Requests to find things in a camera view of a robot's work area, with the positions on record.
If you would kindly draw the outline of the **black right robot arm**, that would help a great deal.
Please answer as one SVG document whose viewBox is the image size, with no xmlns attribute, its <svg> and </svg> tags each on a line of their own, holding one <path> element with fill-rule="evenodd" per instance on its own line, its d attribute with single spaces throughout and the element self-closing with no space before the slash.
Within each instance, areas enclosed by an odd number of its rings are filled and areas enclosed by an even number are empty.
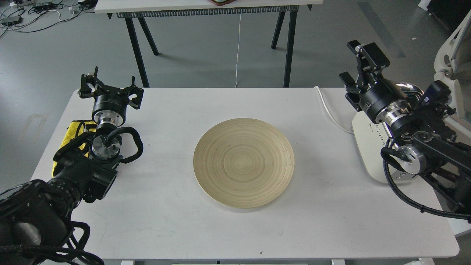
<svg viewBox="0 0 471 265">
<path fill-rule="evenodd" d="M 470 146 L 456 141 L 456 132 L 444 119 L 456 111 L 449 106 L 451 89 L 434 81 L 422 91 L 417 86 L 386 79 L 382 71 L 390 61 L 376 43 L 347 43 L 355 55 L 358 77 L 339 75 L 346 99 L 370 122 L 390 132 L 380 150 L 387 183 L 402 201 L 422 213 L 470 222 Z M 449 211 L 424 206 L 402 193 L 390 167 L 420 176 L 449 203 Z"/>
</svg>

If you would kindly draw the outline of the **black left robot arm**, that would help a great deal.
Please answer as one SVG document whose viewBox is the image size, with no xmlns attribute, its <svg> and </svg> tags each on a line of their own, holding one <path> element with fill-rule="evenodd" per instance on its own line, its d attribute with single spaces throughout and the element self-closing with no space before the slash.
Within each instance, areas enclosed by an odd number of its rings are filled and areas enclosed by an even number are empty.
<svg viewBox="0 0 471 265">
<path fill-rule="evenodd" d="M 45 260 L 102 265 L 86 252 L 90 226 L 72 220 L 81 201 L 103 199 L 118 174 L 119 164 L 137 160 L 144 150 L 135 128 L 124 127 L 127 107 L 139 109 L 144 90 L 105 85 L 97 71 L 81 76 L 79 97 L 93 98 L 95 131 L 84 125 L 54 155 L 52 179 L 22 183 L 1 194 L 1 264 L 38 265 Z"/>
</svg>

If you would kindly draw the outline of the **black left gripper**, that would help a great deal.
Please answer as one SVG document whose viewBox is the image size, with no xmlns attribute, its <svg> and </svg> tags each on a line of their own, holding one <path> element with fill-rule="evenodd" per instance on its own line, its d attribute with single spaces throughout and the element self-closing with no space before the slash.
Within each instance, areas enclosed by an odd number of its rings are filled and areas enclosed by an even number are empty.
<svg viewBox="0 0 471 265">
<path fill-rule="evenodd" d="M 126 121 L 127 105 L 140 109 L 144 89 L 136 86 L 135 77 L 131 77 L 131 85 L 128 87 L 106 87 L 98 79 L 98 70 L 99 67 L 95 67 L 93 73 L 81 76 L 78 95 L 82 99 L 94 98 L 92 120 L 96 124 L 122 126 Z"/>
</svg>

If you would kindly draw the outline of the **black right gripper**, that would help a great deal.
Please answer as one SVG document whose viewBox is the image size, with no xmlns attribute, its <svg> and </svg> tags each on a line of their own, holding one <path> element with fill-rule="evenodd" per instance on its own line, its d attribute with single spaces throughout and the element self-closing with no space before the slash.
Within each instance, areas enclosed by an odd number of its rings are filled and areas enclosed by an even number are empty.
<svg viewBox="0 0 471 265">
<path fill-rule="evenodd" d="M 395 82 L 384 79 L 382 71 L 390 60 L 379 46 L 372 42 L 360 44 L 358 40 L 347 43 L 358 62 L 356 80 L 349 72 L 339 74 L 346 89 L 346 99 L 357 111 L 364 111 L 375 124 L 408 126 L 412 122 L 407 95 Z"/>
</svg>

